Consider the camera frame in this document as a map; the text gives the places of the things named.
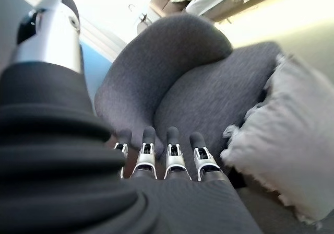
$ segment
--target gray armchair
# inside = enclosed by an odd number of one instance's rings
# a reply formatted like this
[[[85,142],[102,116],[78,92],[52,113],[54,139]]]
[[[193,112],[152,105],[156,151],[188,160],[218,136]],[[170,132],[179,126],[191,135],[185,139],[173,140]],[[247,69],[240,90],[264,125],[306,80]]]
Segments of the gray armchair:
[[[117,132],[133,131],[140,148],[146,126],[157,131],[156,153],[166,130],[180,130],[189,173],[196,178],[189,135],[201,132],[218,164],[222,132],[243,123],[261,99],[279,47],[272,42],[232,49],[211,23],[187,14],[162,18],[135,38],[112,64],[95,97],[97,115]]]

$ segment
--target robotic hand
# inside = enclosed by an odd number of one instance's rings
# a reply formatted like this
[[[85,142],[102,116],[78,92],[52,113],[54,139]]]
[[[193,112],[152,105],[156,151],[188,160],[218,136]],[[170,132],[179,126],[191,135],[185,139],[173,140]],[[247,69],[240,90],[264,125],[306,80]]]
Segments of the robotic hand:
[[[121,150],[125,158],[127,157],[127,146],[131,141],[131,130],[123,130],[119,134],[119,142],[115,145],[115,150]],[[139,151],[136,166],[133,170],[132,178],[149,177],[157,179],[155,168],[156,155],[154,152],[154,143],[156,132],[153,127],[147,127],[142,136],[142,148]],[[170,127],[167,130],[167,150],[166,150],[166,172],[164,179],[185,179],[192,180],[179,145],[179,132],[176,127]],[[216,161],[206,147],[203,136],[194,132],[190,136],[190,144],[194,151],[194,162],[198,171],[198,181],[224,180],[228,178],[222,172]]]
[[[164,180],[152,127],[121,179],[132,134],[104,145],[110,129],[92,110],[79,33],[73,0],[42,0],[19,27],[0,81],[0,232],[261,233],[199,133],[190,136],[199,182],[174,127]]]

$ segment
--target chair armrest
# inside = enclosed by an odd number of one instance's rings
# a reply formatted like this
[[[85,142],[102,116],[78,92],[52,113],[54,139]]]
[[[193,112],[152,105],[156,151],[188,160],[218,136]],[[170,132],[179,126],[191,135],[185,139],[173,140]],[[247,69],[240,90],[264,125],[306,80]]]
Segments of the chair armrest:
[[[97,115],[118,132],[133,131],[141,145],[145,126],[171,86],[187,71],[224,59],[232,52],[228,39],[211,23],[188,14],[154,22],[117,57],[95,97]],[[163,152],[157,138],[157,156]]]

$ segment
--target silver metal joint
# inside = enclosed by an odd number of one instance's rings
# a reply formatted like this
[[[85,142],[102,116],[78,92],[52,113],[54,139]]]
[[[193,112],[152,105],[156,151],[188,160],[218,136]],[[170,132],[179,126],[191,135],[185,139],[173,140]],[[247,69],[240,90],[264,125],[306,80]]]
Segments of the silver metal joint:
[[[140,149],[136,166],[132,172],[135,173],[136,170],[140,170],[143,167],[150,167],[154,177],[158,179],[156,172],[156,152],[154,151],[154,144],[143,143]]]
[[[166,179],[167,175],[169,174],[171,169],[174,167],[180,167],[184,169],[187,172],[191,180],[191,177],[186,169],[186,164],[184,162],[183,153],[180,150],[180,145],[179,144],[176,144],[176,145],[168,144],[167,152],[166,152],[166,173],[165,173],[164,179]]]
[[[80,21],[62,0],[41,0],[22,20],[10,62],[45,62],[82,73]]]
[[[212,166],[212,167],[217,168],[219,171],[221,171],[220,167],[217,165],[213,156],[210,154],[209,150],[206,147],[194,149],[194,162],[196,165],[199,182],[202,179],[201,170],[203,168]]]
[[[124,154],[124,157],[127,158],[127,153],[128,153],[127,144],[116,143],[114,149],[122,150],[122,153]],[[120,177],[124,178],[124,167],[121,168]]]

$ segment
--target black rubber fingertip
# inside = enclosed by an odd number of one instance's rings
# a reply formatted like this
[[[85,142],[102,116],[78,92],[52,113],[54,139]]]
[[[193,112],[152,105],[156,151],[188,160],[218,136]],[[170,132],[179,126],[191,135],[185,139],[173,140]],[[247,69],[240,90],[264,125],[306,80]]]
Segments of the black rubber fingertip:
[[[204,137],[199,132],[193,132],[190,137],[190,145],[192,149],[206,147]]]
[[[142,134],[142,142],[147,144],[156,143],[156,131],[153,127],[146,127]]]
[[[176,145],[178,144],[178,138],[180,133],[176,127],[169,127],[167,130],[167,144]]]
[[[74,14],[77,16],[78,20],[80,21],[78,8],[77,8],[77,5],[75,5],[74,0],[62,0],[62,3],[66,5],[67,7],[69,7],[74,12]]]
[[[132,131],[129,128],[121,130],[118,133],[118,142],[120,144],[127,144],[127,145],[129,145],[129,143],[131,142],[131,138],[132,138]]]

